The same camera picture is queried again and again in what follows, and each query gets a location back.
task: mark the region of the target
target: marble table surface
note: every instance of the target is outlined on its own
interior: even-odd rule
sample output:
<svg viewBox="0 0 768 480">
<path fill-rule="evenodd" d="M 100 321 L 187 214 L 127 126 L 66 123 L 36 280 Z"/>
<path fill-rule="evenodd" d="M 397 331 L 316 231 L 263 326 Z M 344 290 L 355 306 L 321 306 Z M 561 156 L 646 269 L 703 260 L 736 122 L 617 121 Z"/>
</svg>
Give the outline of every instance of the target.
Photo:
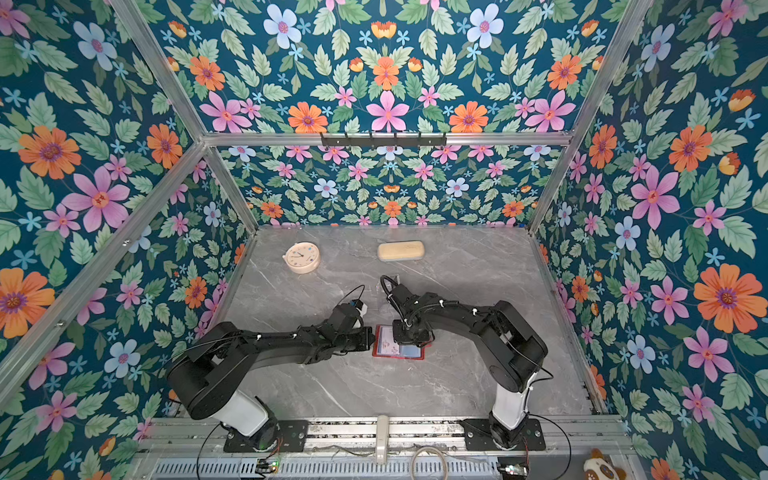
<svg viewBox="0 0 768 480">
<path fill-rule="evenodd" d="M 421 260 L 384 263 L 380 243 L 421 240 Z M 290 272 L 282 255 L 298 241 L 321 251 L 306 275 Z M 531 392 L 540 414 L 584 414 L 591 404 L 574 369 L 528 235 L 518 228 L 433 227 L 263 228 L 226 320 L 257 332 L 290 331 L 323 321 L 359 284 L 369 306 L 367 325 L 391 324 L 379 276 L 400 275 L 412 292 L 432 291 L 467 304 L 507 300 L 547 343 L 545 368 L 555 379 Z M 313 365 L 271 366 L 249 372 L 242 388 L 259 396 L 278 417 L 364 415 L 476 415 L 493 406 L 496 384 L 471 340 L 436 332 L 424 360 L 350 353 Z"/>
</svg>

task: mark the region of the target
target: black mounting plate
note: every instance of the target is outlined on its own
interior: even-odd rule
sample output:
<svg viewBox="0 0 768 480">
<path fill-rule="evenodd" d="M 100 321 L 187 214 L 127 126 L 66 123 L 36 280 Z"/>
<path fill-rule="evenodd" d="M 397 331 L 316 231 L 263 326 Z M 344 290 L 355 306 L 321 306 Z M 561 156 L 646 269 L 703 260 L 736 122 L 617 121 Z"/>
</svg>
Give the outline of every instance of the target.
<svg viewBox="0 0 768 480">
<path fill-rule="evenodd" d="M 473 452 L 499 450 L 498 445 L 495 444 L 493 439 L 484 433 L 491 431 L 491 426 L 487 419 L 466 419 L 462 420 L 462 424 L 465 425 L 464 441 L 466 442 L 467 450 Z M 547 449 L 544 433 L 541 431 L 541 423 L 536 419 L 528 417 L 525 420 L 520 436 L 520 442 L 513 446 L 512 450 L 525 450 L 526 443 L 528 444 L 529 451 Z"/>
<path fill-rule="evenodd" d="M 281 452 L 303 452 L 304 442 L 306 441 L 306 430 L 309 428 L 309 422 L 306 420 L 280 420 L 280 433 L 283 442 L 280 444 Z M 246 437 L 239 432 L 233 432 L 234 437 L 229 438 L 224 443 L 226 453 L 253 453 L 258 452 L 254 447 L 246 442 Z"/>
</svg>

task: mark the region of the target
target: soap bar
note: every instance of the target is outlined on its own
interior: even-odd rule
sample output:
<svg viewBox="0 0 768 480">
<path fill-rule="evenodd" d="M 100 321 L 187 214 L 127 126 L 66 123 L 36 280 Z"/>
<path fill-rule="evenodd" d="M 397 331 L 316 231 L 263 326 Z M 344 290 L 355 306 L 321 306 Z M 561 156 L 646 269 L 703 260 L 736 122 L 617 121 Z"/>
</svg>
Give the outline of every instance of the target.
<svg viewBox="0 0 768 480">
<path fill-rule="evenodd" d="M 424 243 L 391 242 L 379 245 L 379 260 L 382 262 L 399 262 L 401 260 L 418 260 L 424 257 Z"/>
</svg>

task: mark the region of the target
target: stuffed toy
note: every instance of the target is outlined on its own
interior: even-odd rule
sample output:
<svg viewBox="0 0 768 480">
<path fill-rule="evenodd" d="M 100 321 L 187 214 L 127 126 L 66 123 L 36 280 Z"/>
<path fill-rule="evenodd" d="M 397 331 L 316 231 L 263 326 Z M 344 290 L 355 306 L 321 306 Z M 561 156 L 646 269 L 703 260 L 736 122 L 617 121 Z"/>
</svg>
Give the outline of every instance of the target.
<svg viewBox="0 0 768 480">
<path fill-rule="evenodd" d="M 615 468 L 611 461 L 598 449 L 592 450 L 592 456 L 584 462 L 584 478 L 587 480 L 625 480 L 627 473 Z"/>
</svg>

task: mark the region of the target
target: mounting plate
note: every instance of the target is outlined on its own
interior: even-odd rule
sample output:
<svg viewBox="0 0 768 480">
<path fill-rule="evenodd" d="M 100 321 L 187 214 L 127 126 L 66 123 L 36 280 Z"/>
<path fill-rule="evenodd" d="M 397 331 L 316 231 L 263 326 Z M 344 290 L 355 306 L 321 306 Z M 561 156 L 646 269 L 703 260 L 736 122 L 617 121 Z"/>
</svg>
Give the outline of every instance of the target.
<svg viewBox="0 0 768 480">
<path fill-rule="evenodd" d="M 487 419 L 466 419 L 462 420 L 462 424 L 466 425 L 464 427 L 464 441 L 467 445 L 467 450 L 481 452 L 498 450 L 498 446 L 494 443 L 493 439 L 483 433 L 491 431 L 491 426 L 488 424 Z M 547 449 L 544 434 L 541 432 L 541 423 L 538 420 L 530 417 L 526 419 L 525 426 L 520 433 L 520 442 L 513 446 L 512 450 L 525 450 L 526 444 L 528 450 L 531 451 Z"/>
</svg>

